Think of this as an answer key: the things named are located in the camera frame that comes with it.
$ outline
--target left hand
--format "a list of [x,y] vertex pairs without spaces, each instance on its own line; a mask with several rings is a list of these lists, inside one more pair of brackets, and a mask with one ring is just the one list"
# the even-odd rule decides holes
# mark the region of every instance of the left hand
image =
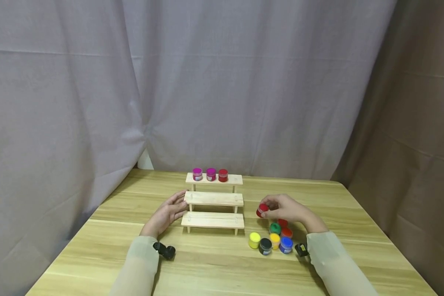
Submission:
[[187,203],[184,201],[186,191],[188,190],[179,191],[162,203],[143,226],[140,235],[157,239],[172,222],[181,218],[187,210]]

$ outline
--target small black object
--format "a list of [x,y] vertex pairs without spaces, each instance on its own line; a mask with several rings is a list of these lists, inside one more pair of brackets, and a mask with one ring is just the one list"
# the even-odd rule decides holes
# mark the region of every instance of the small black object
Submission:
[[173,246],[165,246],[160,242],[156,242],[153,244],[154,249],[158,252],[159,255],[162,255],[164,259],[171,260],[174,258],[176,254],[176,249]]
[[294,249],[300,257],[309,255],[308,249],[303,243],[298,243],[296,246],[294,246]]

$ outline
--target yellow paint jar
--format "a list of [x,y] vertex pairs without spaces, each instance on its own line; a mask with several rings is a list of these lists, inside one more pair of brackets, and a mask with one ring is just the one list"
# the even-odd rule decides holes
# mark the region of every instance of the yellow paint jar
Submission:
[[270,240],[273,245],[273,250],[277,250],[280,246],[280,236],[278,234],[270,234]]
[[261,240],[260,234],[258,234],[256,232],[250,233],[249,246],[252,249],[258,249],[258,245],[260,244],[260,240]]

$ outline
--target wrist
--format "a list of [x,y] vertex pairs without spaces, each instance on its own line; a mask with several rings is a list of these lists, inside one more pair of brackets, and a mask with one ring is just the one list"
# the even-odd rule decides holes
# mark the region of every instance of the wrist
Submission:
[[150,236],[150,237],[155,238],[156,240],[158,239],[157,231],[151,230],[150,227],[146,227],[146,224],[141,229],[140,236]]
[[327,225],[321,219],[321,217],[316,215],[308,208],[305,208],[305,210],[300,213],[299,222],[304,225],[304,228],[306,228],[306,231],[309,234],[324,233],[329,231],[329,228],[327,228]]

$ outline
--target hand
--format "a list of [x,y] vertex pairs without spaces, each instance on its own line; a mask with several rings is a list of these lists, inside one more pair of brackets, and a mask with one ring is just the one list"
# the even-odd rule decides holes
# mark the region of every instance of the hand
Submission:
[[143,226],[140,235],[152,236],[157,239],[172,222],[181,218],[187,210],[187,203],[184,201],[186,191],[179,191],[162,203]]
[[269,211],[262,213],[263,218],[301,222],[308,233],[329,231],[318,215],[287,194],[267,195],[260,203],[270,208]]

